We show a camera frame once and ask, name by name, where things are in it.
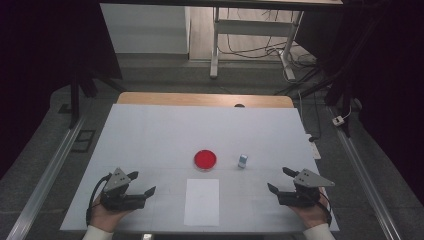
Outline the round red ink pad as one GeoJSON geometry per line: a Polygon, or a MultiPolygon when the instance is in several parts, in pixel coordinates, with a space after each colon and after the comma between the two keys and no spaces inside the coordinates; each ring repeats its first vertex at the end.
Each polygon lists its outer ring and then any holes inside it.
{"type": "Polygon", "coordinates": [[[194,155],[194,165],[200,170],[211,170],[216,162],[217,157],[210,150],[200,150],[194,155]]]}

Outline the white table mat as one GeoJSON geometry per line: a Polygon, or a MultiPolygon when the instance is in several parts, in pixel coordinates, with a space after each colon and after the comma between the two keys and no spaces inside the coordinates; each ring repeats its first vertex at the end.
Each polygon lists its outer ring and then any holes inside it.
{"type": "Polygon", "coordinates": [[[294,188],[282,171],[315,171],[316,163],[299,114],[294,108],[183,107],[116,104],[112,107],[88,167],[62,223],[62,230],[83,232],[95,184],[121,168],[138,171],[129,193],[156,187],[144,209],[127,215],[124,232],[161,234],[280,234],[304,225],[279,204],[267,184],[294,188]],[[210,150],[211,170],[194,165],[194,155],[210,150]],[[238,167],[241,154],[248,156],[238,167]],[[218,179],[218,226],[184,224],[188,179],[218,179]]]}

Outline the dark curtain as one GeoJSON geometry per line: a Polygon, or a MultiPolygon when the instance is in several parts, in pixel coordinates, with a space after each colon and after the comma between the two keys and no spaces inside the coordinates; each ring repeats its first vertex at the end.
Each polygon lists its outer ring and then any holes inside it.
{"type": "Polygon", "coordinates": [[[0,0],[0,178],[49,110],[52,93],[121,70],[100,0],[0,0]]]}
{"type": "Polygon", "coordinates": [[[304,13],[297,41],[334,77],[326,102],[362,104],[363,128],[424,205],[424,0],[342,0],[304,13]]]}

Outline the white paper sheet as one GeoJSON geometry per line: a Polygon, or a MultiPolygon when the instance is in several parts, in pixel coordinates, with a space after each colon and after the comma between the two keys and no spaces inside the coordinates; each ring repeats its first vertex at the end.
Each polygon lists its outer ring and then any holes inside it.
{"type": "Polygon", "coordinates": [[[187,226],[218,226],[219,220],[219,180],[188,179],[184,224],[187,226]]]}

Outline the white cabinet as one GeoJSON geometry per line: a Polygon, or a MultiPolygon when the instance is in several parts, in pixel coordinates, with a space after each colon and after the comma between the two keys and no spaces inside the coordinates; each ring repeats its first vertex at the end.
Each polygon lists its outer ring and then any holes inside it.
{"type": "Polygon", "coordinates": [[[116,53],[189,53],[188,7],[102,3],[101,10],[116,53]]]}

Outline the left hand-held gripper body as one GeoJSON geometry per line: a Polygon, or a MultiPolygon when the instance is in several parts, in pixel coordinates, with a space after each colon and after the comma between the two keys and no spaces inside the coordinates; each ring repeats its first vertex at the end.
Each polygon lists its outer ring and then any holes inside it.
{"type": "Polygon", "coordinates": [[[104,186],[100,203],[109,211],[130,211],[143,209],[145,201],[136,201],[136,195],[126,193],[130,180],[121,168],[116,168],[104,186]]]}

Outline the person's right hand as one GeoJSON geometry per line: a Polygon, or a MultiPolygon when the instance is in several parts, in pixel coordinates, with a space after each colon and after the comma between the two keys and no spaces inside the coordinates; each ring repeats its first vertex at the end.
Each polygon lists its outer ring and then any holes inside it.
{"type": "Polygon", "coordinates": [[[290,209],[301,219],[306,229],[328,223],[328,199],[320,188],[320,199],[312,207],[292,207],[290,209]]]}

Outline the black floor socket frame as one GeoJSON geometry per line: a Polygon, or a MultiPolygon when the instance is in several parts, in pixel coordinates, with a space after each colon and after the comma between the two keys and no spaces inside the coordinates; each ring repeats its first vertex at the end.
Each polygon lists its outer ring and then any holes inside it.
{"type": "Polygon", "coordinates": [[[95,130],[80,130],[71,148],[75,153],[87,153],[93,143],[95,130]]]}

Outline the person's left hand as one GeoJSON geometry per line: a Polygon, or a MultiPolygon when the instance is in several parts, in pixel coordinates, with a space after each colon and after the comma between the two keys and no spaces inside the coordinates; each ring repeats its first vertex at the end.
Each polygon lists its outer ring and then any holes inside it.
{"type": "Polygon", "coordinates": [[[131,211],[109,211],[100,203],[97,196],[91,207],[90,225],[108,233],[113,233],[120,221],[131,211]]]}

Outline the black tripod stand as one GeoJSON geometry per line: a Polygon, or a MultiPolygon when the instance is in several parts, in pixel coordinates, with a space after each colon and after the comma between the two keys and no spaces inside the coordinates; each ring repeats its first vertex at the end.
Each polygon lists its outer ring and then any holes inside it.
{"type": "Polygon", "coordinates": [[[290,83],[292,86],[302,85],[317,74],[321,74],[323,79],[311,88],[298,93],[295,99],[300,100],[303,97],[309,96],[318,90],[329,87],[327,95],[324,98],[326,106],[335,106],[339,100],[342,100],[341,115],[339,116],[340,122],[334,122],[333,125],[339,127],[342,132],[348,137],[351,137],[349,131],[349,116],[352,112],[351,97],[352,97],[352,80],[350,78],[350,66],[345,64],[338,71],[333,74],[327,74],[322,68],[318,66],[310,66],[310,71],[306,73],[299,80],[295,79],[292,65],[286,60],[282,59],[283,66],[283,79],[290,83]]]}
{"type": "Polygon", "coordinates": [[[101,82],[105,83],[112,89],[118,91],[119,93],[126,92],[127,89],[122,85],[118,84],[111,77],[101,74],[98,71],[83,68],[81,66],[77,67],[70,80],[70,89],[71,89],[71,121],[69,128],[72,129],[76,126],[78,120],[80,119],[80,100],[79,100],[79,90],[82,90],[84,95],[88,98],[94,98],[97,96],[98,89],[94,83],[94,80],[98,79],[101,82]]]}

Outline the metal floor rail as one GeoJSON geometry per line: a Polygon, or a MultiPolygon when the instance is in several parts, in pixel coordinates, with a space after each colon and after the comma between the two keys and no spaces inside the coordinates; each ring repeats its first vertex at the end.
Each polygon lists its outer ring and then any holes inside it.
{"type": "Polygon", "coordinates": [[[340,127],[337,127],[336,131],[386,239],[403,240],[387,205],[380,196],[371,175],[367,171],[352,138],[348,137],[340,127]]]}
{"type": "Polygon", "coordinates": [[[82,114],[73,127],[65,132],[6,240],[25,240],[86,118],[87,116],[82,114]]]}

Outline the white desk frame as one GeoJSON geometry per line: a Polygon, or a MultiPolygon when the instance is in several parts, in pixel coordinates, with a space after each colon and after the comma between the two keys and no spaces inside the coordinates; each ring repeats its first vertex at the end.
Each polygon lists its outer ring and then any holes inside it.
{"type": "Polygon", "coordinates": [[[283,65],[285,77],[289,81],[295,79],[293,68],[289,63],[289,55],[295,36],[298,31],[302,11],[293,11],[293,19],[289,22],[274,21],[254,21],[254,20],[235,20],[221,19],[220,8],[213,8],[213,45],[210,65],[210,78],[216,79],[218,76],[218,39],[222,34],[225,35],[243,35],[243,36],[265,36],[265,37],[283,37],[286,39],[283,50],[278,50],[278,57],[283,65]]]}

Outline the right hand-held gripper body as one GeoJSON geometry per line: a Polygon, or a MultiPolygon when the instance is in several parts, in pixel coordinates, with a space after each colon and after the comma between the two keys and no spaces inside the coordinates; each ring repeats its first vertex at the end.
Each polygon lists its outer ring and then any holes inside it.
{"type": "Polygon", "coordinates": [[[312,207],[319,202],[320,187],[333,187],[335,183],[308,169],[299,171],[293,178],[294,192],[282,192],[282,197],[277,197],[280,205],[292,207],[312,207]]]}

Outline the wooden table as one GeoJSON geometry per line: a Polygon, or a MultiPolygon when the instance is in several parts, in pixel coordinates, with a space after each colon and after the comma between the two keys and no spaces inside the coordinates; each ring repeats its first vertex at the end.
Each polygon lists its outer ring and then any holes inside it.
{"type": "Polygon", "coordinates": [[[255,108],[293,108],[288,96],[229,95],[196,93],[124,92],[118,104],[234,107],[237,104],[255,108]]]}

